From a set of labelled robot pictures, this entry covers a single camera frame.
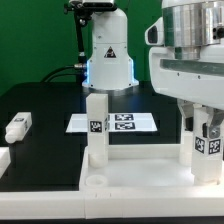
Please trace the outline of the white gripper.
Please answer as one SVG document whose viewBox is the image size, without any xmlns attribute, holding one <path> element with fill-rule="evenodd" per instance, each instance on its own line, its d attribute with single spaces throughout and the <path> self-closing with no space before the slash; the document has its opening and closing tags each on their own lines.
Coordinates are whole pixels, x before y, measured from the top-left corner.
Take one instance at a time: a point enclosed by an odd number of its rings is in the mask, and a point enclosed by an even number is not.
<svg viewBox="0 0 224 224">
<path fill-rule="evenodd" d="M 154 90 L 178 98 L 186 131 L 193 130 L 193 103 L 198 103 L 216 108 L 209 112 L 207 131 L 210 139 L 220 137 L 224 121 L 224 45 L 203 47 L 197 61 L 175 60 L 172 49 L 152 47 L 149 68 Z"/>
</svg>

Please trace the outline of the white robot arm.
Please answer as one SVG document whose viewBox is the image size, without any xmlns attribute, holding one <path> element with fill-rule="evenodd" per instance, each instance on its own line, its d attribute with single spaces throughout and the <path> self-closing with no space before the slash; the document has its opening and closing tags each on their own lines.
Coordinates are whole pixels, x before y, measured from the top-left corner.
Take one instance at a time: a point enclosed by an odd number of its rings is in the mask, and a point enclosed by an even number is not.
<svg viewBox="0 0 224 224">
<path fill-rule="evenodd" d="M 83 6 L 93 20 L 84 86 L 100 91 L 136 86 L 127 16 L 112 0 L 83 0 Z M 224 0 L 162 0 L 161 10 L 144 34 L 152 87 L 178 100 L 195 135 L 216 139 L 224 122 Z"/>
</svg>

